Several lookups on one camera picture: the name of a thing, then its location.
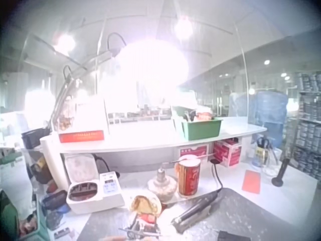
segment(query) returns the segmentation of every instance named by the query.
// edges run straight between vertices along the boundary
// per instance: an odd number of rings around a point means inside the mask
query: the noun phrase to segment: display screen
[[[109,180],[105,181],[105,183],[111,183],[111,182],[114,182],[114,180],[113,179],[109,179]]]

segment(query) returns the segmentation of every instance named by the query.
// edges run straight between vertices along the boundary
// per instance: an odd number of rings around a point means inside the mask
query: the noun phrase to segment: white shelf
[[[247,136],[266,131],[266,128],[240,121],[237,117],[223,118],[219,136],[187,141],[174,128],[172,120],[122,123],[110,125],[110,135],[104,141],[63,143],[60,153],[105,153],[179,147]]]
[[[311,123],[316,123],[316,124],[321,124],[320,121],[311,120],[311,119],[306,119],[306,118],[300,118],[300,120],[303,120],[303,121],[306,121],[306,122],[311,122]]]

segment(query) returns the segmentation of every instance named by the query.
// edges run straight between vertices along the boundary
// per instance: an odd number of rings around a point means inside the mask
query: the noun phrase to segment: red box
[[[242,145],[232,139],[214,142],[213,156],[225,167],[231,167],[240,162]]]

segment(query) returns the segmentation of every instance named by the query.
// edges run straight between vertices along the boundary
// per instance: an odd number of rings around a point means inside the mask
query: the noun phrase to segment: red can
[[[178,176],[179,194],[191,196],[197,192],[200,179],[201,160],[194,155],[182,156],[175,166]]]

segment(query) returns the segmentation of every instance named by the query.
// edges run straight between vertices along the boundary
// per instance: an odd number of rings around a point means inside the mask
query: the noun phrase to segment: power cord
[[[105,160],[102,157],[99,157],[96,154],[92,154],[92,155],[93,155],[93,157],[95,159],[96,165],[97,165],[97,161],[100,160],[105,164],[105,166],[107,168],[107,171],[110,172],[109,166],[107,165],[107,163],[105,162]],[[119,178],[120,177],[120,173],[119,172],[115,172],[115,173],[116,173],[117,178]]]
[[[105,164],[105,166],[107,168],[107,171],[110,172],[109,166],[107,165],[107,163],[105,162],[104,159],[102,159],[101,157],[97,156],[96,154],[92,154],[92,155],[94,156],[96,163],[97,163],[98,160],[102,161]]]
[[[211,168],[212,175],[213,175],[213,177],[215,178],[214,171],[213,171],[213,166],[214,166],[217,180],[219,181],[219,183],[220,183],[220,185],[221,185],[221,188],[220,188],[219,190],[217,190],[217,192],[219,193],[219,192],[222,190],[222,188],[223,188],[223,184],[222,184],[222,182],[221,182],[221,180],[220,180],[220,178],[219,178],[219,175],[217,174],[216,164],[219,164],[220,162],[217,161],[216,159],[212,159],[212,160],[211,160],[211,163],[213,164],[213,165],[212,165],[212,168]]]

